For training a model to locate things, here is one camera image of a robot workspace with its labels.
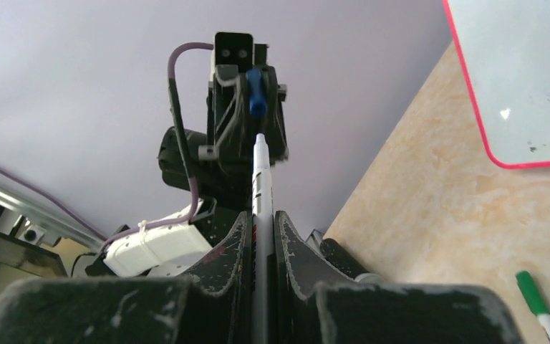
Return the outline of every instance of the black cylinder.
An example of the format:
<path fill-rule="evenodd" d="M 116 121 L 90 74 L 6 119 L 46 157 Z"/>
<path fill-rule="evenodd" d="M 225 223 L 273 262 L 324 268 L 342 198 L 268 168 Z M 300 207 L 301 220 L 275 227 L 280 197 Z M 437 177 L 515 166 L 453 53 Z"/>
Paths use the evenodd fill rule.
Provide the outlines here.
<path fill-rule="evenodd" d="M 324 239 L 319 245 L 319 250 L 330 264 L 351 279 L 368 272 L 357 259 L 332 238 Z"/>

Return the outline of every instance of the blue marker cap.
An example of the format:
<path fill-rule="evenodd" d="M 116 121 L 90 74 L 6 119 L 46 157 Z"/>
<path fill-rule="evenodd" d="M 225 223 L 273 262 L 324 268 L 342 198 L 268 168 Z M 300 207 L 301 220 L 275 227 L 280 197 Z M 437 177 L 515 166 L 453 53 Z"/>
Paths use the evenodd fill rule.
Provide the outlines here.
<path fill-rule="evenodd" d="M 250 91 L 250 113 L 252 117 L 262 118 L 266 115 L 266 97 L 262 85 L 262 74 L 258 68 L 246 72 Z"/>

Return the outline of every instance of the beige marble surface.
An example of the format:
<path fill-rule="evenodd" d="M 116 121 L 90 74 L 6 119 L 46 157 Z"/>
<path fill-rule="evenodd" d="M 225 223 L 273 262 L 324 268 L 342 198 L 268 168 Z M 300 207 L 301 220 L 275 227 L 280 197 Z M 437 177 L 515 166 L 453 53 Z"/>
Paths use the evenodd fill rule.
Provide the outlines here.
<path fill-rule="evenodd" d="M 490 287 L 527 343 L 547 343 L 515 273 L 530 271 L 550 304 L 550 169 L 489 161 L 453 45 L 326 237 L 392 282 Z"/>

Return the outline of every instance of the white marker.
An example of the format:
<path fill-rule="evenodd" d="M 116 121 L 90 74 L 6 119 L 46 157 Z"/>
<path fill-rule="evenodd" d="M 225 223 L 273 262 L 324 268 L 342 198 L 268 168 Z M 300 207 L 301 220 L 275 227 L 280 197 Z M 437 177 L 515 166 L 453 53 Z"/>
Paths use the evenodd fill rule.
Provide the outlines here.
<path fill-rule="evenodd" d="M 254 145 L 254 172 L 252 174 L 252 249 L 254 253 L 254 285 L 252 293 L 252 343 L 267 344 L 275 319 L 269 310 L 272 288 L 276 281 L 273 227 L 273 192 L 269 147 L 263 134 L 256 136 Z"/>

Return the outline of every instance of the green marker cap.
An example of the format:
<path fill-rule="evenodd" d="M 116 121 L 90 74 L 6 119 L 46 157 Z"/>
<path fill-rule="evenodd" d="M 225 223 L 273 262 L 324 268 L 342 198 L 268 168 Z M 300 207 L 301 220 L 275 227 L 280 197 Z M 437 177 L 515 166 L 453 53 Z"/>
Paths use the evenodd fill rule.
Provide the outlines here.
<path fill-rule="evenodd" d="M 530 311 L 535 315 L 550 314 L 547 305 L 545 305 L 545 300 L 543 300 L 530 273 L 527 271 L 520 271 L 516 274 L 516 280 Z"/>

